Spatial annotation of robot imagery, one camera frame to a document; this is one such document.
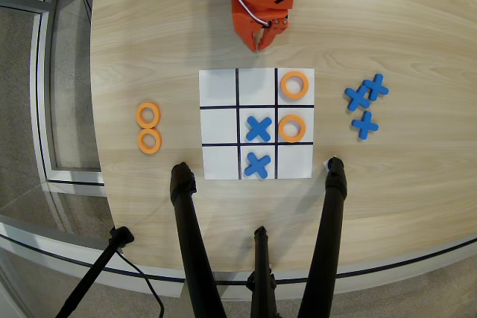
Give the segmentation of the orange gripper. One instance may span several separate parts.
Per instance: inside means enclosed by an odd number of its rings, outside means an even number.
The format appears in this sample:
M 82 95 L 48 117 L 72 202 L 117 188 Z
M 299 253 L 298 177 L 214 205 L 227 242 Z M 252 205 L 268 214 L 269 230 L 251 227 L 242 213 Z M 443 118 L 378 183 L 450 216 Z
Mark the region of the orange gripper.
M 252 51 L 257 51 L 255 34 L 263 30 L 258 50 L 265 50 L 276 38 L 288 29 L 288 11 L 263 8 L 232 0 L 233 24 L 243 43 Z

